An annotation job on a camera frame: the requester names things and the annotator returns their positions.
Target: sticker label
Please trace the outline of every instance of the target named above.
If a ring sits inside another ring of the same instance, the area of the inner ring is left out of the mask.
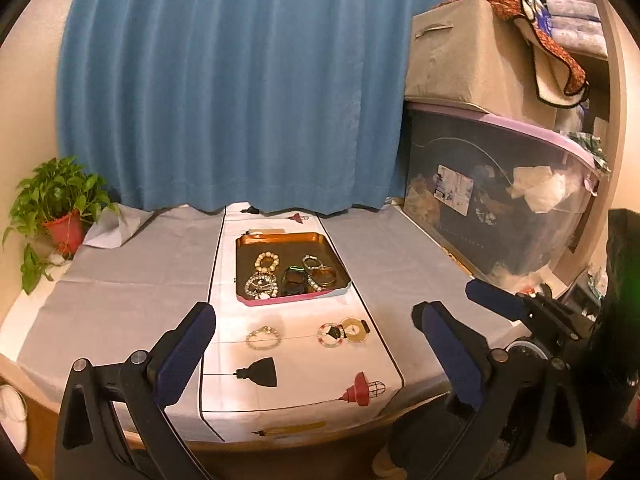
[[[438,173],[435,176],[436,191],[434,197],[450,208],[466,216],[471,201],[471,192],[474,189],[474,181],[463,174],[438,166]]]

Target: metal tray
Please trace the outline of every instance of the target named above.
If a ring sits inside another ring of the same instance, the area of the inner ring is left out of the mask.
[[[255,260],[260,253],[271,251],[280,257],[280,264],[275,271],[278,285],[287,267],[302,265],[306,254],[317,256],[323,265],[335,269],[335,283],[326,290],[316,292],[310,287],[306,294],[296,296],[277,296],[268,300],[254,300],[244,293],[244,284],[255,272]],[[351,285],[351,277],[344,268],[334,248],[320,233],[281,233],[281,234],[246,234],[236,239],[236,296],[238,300],[249,306],[273,303],[303,301],[318,296],[344,294]]]

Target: curtain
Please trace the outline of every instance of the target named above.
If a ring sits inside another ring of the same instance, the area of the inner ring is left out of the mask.
[[[412,13],[439,0],[73,0],[58,144],[122,203],[382,206]]]

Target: wall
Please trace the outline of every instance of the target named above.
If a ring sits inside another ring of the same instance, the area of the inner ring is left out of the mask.
[[[640,212],[640,49],[618,14],[610,10],[610,22],[615,34],[616,47],[622,53],[621,101],[626,103],[621,112],[626,114],[626,131],[622,150],[620,174],[615,187],[611,208],[627,208]],[[606,264],[607,225],[602,231],[591,263],[596,267]]]
[[[56,156],[56,69],[71,0],[31,0],[0,47],[0,232],[30,170]],[[0,323],[20,291],[24,240],[0,252]]]

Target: red flower pot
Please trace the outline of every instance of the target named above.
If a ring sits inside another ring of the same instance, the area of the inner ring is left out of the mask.
[[[84,240],[84,225],[78,209],[74,209],[62,218],[45,222],[44,227],[49,231],[58,252],[65,257],[76,254]]]

